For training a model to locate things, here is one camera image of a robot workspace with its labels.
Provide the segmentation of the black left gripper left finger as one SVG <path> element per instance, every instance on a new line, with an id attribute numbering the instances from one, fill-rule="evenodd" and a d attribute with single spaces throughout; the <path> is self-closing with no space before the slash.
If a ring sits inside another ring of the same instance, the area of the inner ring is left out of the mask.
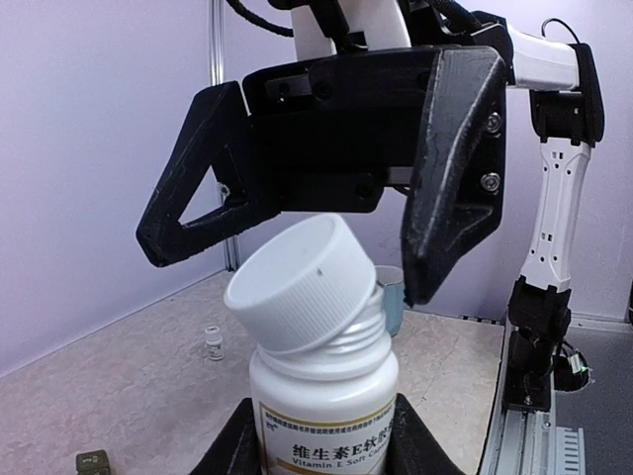
<path id="1" fill-rule="evenodd" d="M 252 399 L 236 406 L 191 475 L 255 475 L 260 473 L 259 445 Z"/>

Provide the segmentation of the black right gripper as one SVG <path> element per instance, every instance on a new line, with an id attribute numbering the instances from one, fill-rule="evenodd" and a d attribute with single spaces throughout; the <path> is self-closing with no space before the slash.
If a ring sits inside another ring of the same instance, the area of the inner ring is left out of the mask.
<path id="1" fill-rule="evenodd" d="M 369 213 L 408 189 L 401 229 L 405 301 L 431 301 L 457 262 L 499 225 L 481 178 L 504 167 L 486 121 L 505 90 L 492 47 L 413 47 L 258 70 L 194 96 L 136 229 L 166 267 L 286 211 Z M 263 151 L 256 137 L 257 133 Z M 208 171 L 225 202 L 180 221 Z M 275 191 L 273 179 L 278 189 Z"/>

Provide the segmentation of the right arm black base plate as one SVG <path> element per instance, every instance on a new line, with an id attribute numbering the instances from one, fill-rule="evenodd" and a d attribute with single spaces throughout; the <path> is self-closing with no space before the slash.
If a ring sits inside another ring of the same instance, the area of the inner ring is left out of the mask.
<path id="1" fill-rule="evenodd" d="M 510 333 L 502 394 L 505 409 L 550 412 L 554 392 L 578 392 L 590 382 L 587 359 L 565 338 L 533 345 L 520 331 Z"/>

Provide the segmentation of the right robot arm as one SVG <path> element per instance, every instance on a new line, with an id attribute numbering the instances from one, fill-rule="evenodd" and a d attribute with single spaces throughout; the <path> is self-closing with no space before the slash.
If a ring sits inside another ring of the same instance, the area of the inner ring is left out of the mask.
<path id="1" fill-rule="evenodd" d="M 480 11 L 457 30 L 426 8 L 408 30 L 411 47 L 343 47 L 200 91 L 137 241 L 165 267 L 283 212 L 372 212 L 390 187 L 407 196 L 406 300 L 427 303 L 500 223 L 505 92 L 525 89 L 543 182 L 508 303 L 502 401 L 547 411 L 561 379 L 586 382 L 559 357 L 583 182 L 604 134 L 591 49 L 523 34 Z"/>

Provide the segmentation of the white pill bottle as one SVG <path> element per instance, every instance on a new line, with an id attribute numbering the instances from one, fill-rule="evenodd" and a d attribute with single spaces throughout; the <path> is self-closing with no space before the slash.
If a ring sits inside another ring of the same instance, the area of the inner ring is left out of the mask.
<path id="1" fill-rule="evenodd" d="M 264 474 L 383 474 L 399 363 L 375 288 L 349 327 L 309 351 L 249 364 Z"/>

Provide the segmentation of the green pill organizer box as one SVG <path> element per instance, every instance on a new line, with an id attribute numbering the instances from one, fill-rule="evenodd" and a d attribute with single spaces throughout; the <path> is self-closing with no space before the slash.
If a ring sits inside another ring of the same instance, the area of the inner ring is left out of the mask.
<path id="1" fill-rule="evenodd" d="M 75 469 L 77 472 L 110 469 L 110 461 L 107 451 L 98 449 L 78 453 L 75 456 Z"/>

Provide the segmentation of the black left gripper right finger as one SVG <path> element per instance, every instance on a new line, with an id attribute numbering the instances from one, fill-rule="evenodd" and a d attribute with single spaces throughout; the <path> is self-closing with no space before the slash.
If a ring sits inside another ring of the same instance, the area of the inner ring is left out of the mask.
<path id="1" fill-rule="evenodd" d="M 395 401 L 386 474 L 464 475 L 403 394 Z"/>

